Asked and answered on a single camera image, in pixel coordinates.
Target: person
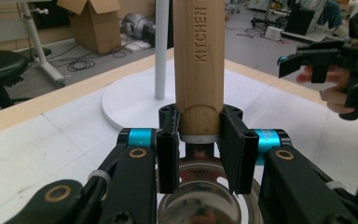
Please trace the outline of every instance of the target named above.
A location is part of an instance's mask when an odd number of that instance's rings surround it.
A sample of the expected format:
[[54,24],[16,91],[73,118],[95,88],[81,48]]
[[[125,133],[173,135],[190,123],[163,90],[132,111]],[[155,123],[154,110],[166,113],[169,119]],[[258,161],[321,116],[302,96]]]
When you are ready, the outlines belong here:
[[327,0],[324,10],[319,17],[318,24],[325,25],[328,23],[329,29],[334,29],[333,35],[347,37],[348,29],[342,26],[341,7],[334,0]]
[[[337,66],[330,66],[327,72],[326,82],[335,83],[336,86],[326,89],[323,92],[323,98],[327,101],[327,107],[339,114],[348,114],[354,110],[354,108],[345,107],[349,76],[350,71]],[[298,83],[310,82],[311,77],[312,67],[305,66],[303,71],[296,76],[296,81]]]

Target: white pole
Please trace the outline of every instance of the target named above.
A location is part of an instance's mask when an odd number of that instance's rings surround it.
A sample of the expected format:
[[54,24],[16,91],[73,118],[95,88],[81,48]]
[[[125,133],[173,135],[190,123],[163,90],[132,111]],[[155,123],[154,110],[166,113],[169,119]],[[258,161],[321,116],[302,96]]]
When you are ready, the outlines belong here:
[[165,98],[169,6],[169,0],[156,1],[155,98],[157,100],[163,100]]

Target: blue accent ring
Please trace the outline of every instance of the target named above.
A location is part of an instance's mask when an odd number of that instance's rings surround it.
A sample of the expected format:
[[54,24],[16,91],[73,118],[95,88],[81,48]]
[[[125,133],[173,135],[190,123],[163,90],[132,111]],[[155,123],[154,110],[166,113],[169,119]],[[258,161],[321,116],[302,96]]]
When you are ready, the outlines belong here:
[[129,134],[129,146],[151,147],[152,129],[131,129]]
[[264,154],[273,147],[281,146],[281,138],[278,133],[272,129],[255,129],[258,134],[258,156],[256,165],[264,165]]

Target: hand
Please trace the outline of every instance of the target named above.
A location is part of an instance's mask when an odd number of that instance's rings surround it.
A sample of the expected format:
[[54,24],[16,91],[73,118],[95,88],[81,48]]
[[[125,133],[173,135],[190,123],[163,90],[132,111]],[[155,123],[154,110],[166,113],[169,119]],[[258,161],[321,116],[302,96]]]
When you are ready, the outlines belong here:
[[[339,114],[348,114],[353,112],[354,108],[345,107],[347,99],[348,78],[350,71],[331,66],[328,69],[326,82],[335,83],[336,86],[326,89],[323,92],[323,98],[327,101],[327,106]],[[312,67],[306,66],[302,73],[298,74],[296,81],[298,83],[310,82],[312,77]]]

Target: black stool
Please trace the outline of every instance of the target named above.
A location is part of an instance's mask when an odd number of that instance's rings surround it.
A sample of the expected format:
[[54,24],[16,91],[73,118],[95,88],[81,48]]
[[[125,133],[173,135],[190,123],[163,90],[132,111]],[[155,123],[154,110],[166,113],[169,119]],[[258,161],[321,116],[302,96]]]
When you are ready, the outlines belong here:
[[11,99],[5,90],[5,86],[11,87],[23,81],[21,74],[27,70],[28,61],[19,53],[0,50],[0,107],[6,108],[13,102],[29,100],[29,98]]

